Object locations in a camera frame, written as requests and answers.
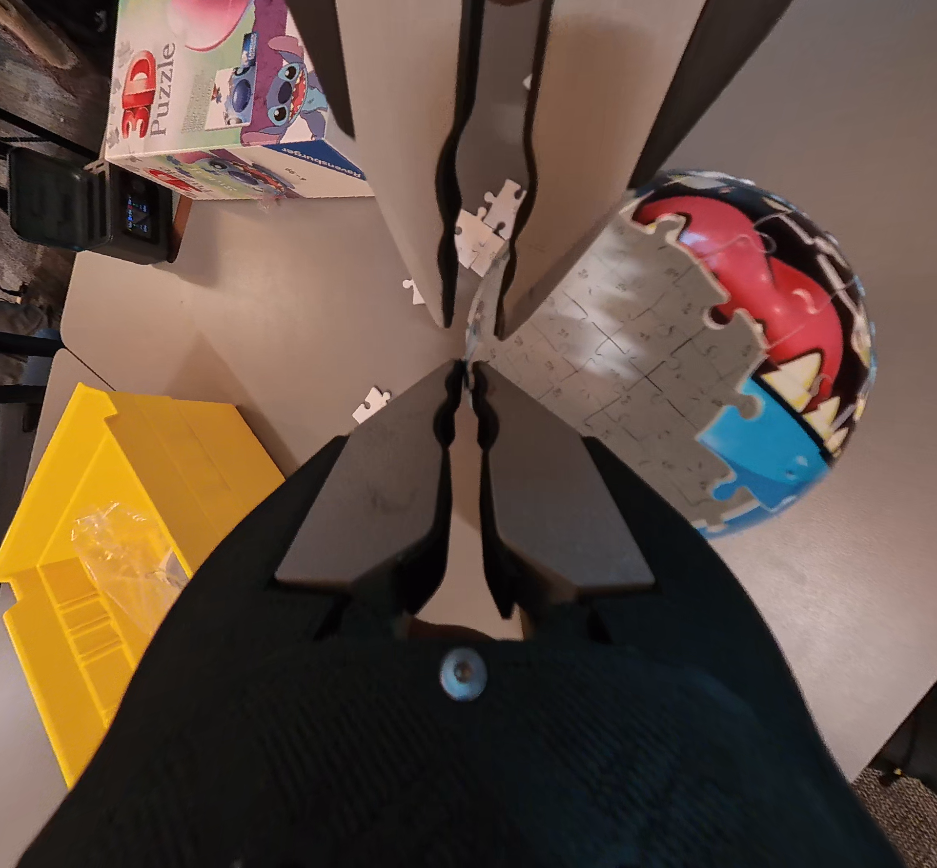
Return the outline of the yellow plastic bin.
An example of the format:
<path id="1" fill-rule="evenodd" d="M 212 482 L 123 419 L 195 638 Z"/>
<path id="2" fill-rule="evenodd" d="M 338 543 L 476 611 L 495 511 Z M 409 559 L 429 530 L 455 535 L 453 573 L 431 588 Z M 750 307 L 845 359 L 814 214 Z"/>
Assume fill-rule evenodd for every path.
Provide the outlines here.
<path id="1" fill-rule="evenodd" d="M 111 502 L 152 517 L 190 580 L 283 482 L 233 405 L 75 387 L 1 552 L 6 629 L 68 788 L 170 610 L 139 623 L 102 593 L 73 522 Z"/>

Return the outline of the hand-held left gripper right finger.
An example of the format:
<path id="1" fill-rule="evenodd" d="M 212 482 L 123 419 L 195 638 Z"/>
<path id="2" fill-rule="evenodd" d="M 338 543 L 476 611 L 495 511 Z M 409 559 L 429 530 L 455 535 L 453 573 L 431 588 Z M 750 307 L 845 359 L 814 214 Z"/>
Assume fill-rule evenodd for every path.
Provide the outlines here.
<path id="1" fill-rule="evenodd" d="M 472 373 L 483 562 L 498 612 L 651 590 L 655 579 L 583 437 L 485 362 Z"/>

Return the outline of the cartoon printed puzzle box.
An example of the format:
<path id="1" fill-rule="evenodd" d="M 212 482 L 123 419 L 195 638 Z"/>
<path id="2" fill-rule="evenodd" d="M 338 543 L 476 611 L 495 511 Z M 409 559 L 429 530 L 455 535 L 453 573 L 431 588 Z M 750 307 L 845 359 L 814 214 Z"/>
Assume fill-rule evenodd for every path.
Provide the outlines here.
<path id="1" fill-rule="evenodd" d="M 285 0 L 119 0 L 104 159 L 199 201 L 371 197 Z"/>

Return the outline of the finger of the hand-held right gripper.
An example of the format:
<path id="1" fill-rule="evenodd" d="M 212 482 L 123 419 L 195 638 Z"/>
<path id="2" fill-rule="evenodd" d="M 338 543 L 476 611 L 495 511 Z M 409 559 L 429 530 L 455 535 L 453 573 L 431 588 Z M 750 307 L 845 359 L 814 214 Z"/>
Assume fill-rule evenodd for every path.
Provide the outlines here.
<path id="1" fill-rule="evenodd" d="M 497 336 L 525 322 L 623 205 L 707 0 L 541 0 L 525 110 L 529 189 Z"/>
<path id="2" fill-rule="evenodd" d="M 353 137 L 401 258 L 451 326 L 457 151 L 475 101 L 485 0 L 336 0 Z"/>

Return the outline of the black device with small screen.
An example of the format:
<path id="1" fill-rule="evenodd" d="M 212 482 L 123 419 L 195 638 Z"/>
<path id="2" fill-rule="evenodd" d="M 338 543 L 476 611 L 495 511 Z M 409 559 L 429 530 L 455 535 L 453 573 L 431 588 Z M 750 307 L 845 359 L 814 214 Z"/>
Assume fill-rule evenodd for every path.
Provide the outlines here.
<path id="1" fill-rule="evenodd" d="M 178 198 L 156 181 L 105 161 L 81 168 L 24 145 L 4 156 L 2 210 L 22 240 L 135 265 L 178 256 Z"/>

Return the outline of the blue puzzle ball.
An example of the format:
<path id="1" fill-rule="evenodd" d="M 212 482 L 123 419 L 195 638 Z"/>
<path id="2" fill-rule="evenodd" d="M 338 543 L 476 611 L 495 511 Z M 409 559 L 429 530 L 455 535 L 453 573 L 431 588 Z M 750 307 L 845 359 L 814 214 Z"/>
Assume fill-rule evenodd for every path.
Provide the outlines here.
<path id="1" fill-rule="evenodd" d="M 500 340 L 506 261 L 503 248 L 472 303 L 467 360 L 601 440 L 709 538 L 805 497 L 868 404 L 858 276 L 830 233 L 748 179 L 658 173 Z"/>

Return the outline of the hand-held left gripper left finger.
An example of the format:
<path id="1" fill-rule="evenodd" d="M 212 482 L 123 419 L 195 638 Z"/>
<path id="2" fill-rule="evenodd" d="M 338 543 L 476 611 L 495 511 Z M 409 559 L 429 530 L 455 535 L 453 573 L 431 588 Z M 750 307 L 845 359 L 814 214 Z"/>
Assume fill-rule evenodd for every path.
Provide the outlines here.
<path id="1" fill-rule="evenodd" d="M 452 359 L 346 438 L 276 570 L 278 583 L 414 616 L 446 572 L 454 417 L 465 362 Z"/>

